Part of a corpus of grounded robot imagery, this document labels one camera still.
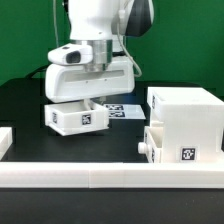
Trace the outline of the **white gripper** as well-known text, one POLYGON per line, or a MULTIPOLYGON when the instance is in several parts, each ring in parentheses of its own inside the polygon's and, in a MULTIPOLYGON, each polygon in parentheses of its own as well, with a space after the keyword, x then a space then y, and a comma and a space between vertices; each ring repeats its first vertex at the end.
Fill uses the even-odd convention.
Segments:
POLYGON ((132 62, 125 56, 115 57, 106 71, 87 72, 83 65, 52 64, 45 77, 45 93, 54 103, 84 99, 85 110, 91 109, 90 98, 104 104, 109 95, 130 93, 134 89, 132 62))

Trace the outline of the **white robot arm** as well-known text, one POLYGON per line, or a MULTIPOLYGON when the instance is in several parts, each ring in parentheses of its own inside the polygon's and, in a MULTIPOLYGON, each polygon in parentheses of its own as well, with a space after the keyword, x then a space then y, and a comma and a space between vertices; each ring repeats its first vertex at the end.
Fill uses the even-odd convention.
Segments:
POLYGON ((152 0, 68 0, 70 42, 48 53, 45 93, 54 103, 130 93, 138 65, 124 37, 152 26, 152 0))

